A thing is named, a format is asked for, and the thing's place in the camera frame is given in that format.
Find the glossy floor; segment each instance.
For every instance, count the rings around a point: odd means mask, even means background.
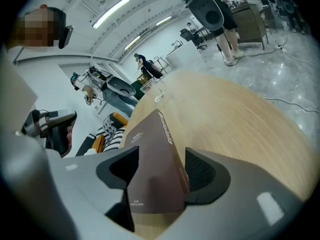
[[[261,43],[240,44],[239,49],[246,55],[269,54],[243,57],[232,67],[224,64],[216,41],[210,40],[207,42],[208,47],[201,51],[203,61],[196,61],[188,68],[240,84],[262,97],[282,99],[299,104],[307,110],[320,112],[320,49],[317,42],[310,35],[283,30],[278,33],[272,30],[272,34],[268,32],[268,39],[269,44],[264,39],[265,50]],[[276,45],[284,42],[286,53],[303,61],[274,51]],[[320,113],[306,112],[297,105],[279,100],[269,102],[300,127],[320,154]]]

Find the fluorescent light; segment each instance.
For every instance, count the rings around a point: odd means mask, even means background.
[[[138,41],[140,39],[140,35],[136,38],[136,39],[134,39],[131,43],[129,43],[128,45],[127,45],[127,47],[126,48],[124,48],[126,51],[131,47],[131,46],[133,46],[134,44],[135,44],[135,42],[136,41]]]
[[[171,17],[172,17],[172,16],[169,16],[168,18],[165,18],[165,19],[163,19],[163,20],[159,21],[156,25],[157,25],[157,26],[159,26],[160,24],[162,24],[162,23],[164,23],[164,22],[166,22],[166,21],[170,20],[170,19],[171,19]]]
[[[94,29],[99,28],[99,26],[116,10],[118,10],[121,6],[124,6],[126,3],[128,3],[130,0],[121,0],[118,3],[116,3],[114,6],[112,6],[109,10],[107,10],[93,25],[92,27]]]

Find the round wooden table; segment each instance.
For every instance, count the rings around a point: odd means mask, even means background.
[[[166,93],[152,87],[139,101],[126,134],[153,110],[164,115],[184,164],[185,148],[207,150],[256,164],[307,200],[319,180],[319,156],[302,131],[272,104],[240,85],[211,75],[172,72],[163,79]],[[133,213],[135,233],[155,239],[179,213]]]

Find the product box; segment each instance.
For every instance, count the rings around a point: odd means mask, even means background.
[[[182,211],[189,178],[162,113],[149,114],[128,133],[124,146],[139,146],[139,166],[127,188],[131,212]]]

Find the person in black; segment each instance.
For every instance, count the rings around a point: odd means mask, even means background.
[[[163,76],[161,72],[154,69],[152,64],[146,60],[145,56],[135,53],[134,57],[138,61],[138,70],[141,68],[142,73],[145,74],[145,76],[148,77],[149,79],[152,78],[151,75],[153,75],[155,78],[158,78],[158,79]]]

